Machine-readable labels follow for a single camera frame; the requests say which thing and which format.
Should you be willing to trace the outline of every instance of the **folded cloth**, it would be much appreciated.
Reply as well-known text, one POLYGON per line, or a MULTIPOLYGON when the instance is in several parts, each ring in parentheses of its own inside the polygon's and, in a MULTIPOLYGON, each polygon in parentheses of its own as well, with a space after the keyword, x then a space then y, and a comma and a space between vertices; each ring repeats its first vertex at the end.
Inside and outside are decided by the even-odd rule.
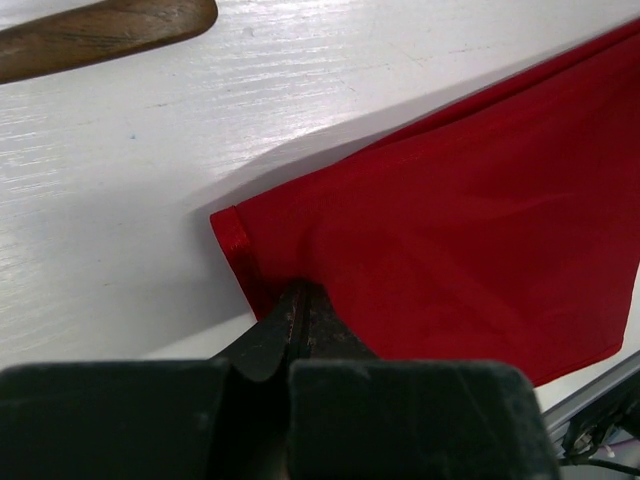
POLYGON ((258 318, 305 278, 385 359, 602 360, 640 260, 640 19, 211 222, 258 318))

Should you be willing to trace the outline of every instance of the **wooden spoon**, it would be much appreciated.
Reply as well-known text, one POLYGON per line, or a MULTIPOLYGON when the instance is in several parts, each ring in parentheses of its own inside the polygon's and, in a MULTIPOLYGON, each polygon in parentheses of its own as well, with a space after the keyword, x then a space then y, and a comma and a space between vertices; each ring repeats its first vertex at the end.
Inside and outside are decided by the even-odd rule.
POLYGON ((206 32, 214 0, 104 0, 0 31, 0 84, 162 47, 206 32))

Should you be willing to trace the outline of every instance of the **white tabletop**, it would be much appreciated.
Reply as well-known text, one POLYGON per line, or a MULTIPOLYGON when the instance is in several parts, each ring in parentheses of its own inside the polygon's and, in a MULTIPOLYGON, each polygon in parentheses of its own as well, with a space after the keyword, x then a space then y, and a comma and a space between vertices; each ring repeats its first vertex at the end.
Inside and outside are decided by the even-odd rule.
MULTIPOLYGON (((0 28, 85 3, 3 0, 0 28)), ((253 319, 210 213, 636 17, 640 0, 219 8, 185 43, 0 86, 0 366, 215 353, 253 319)), ((543 407, 638 348, 634 310, 624 351, 539 389, 543 407)))

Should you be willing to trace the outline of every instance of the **wood grain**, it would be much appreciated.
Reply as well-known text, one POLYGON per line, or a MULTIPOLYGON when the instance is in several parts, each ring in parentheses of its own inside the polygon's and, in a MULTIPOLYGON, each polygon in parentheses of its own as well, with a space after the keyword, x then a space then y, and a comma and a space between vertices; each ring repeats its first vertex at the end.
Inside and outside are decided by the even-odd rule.
POLYGON ((214 0, 105 0, 0 31, 0 84, 179 42, 216 21, 214 0))

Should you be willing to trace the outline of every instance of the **red towel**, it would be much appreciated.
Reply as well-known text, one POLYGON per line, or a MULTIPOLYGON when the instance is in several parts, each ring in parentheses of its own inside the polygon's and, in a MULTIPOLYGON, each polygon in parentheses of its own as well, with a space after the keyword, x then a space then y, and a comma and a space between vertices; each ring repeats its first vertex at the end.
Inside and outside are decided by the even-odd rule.
POLYGON ((211 221, 258 318, 302 277, 382 358, 602 360, 640 260, 640 19, 211 221))

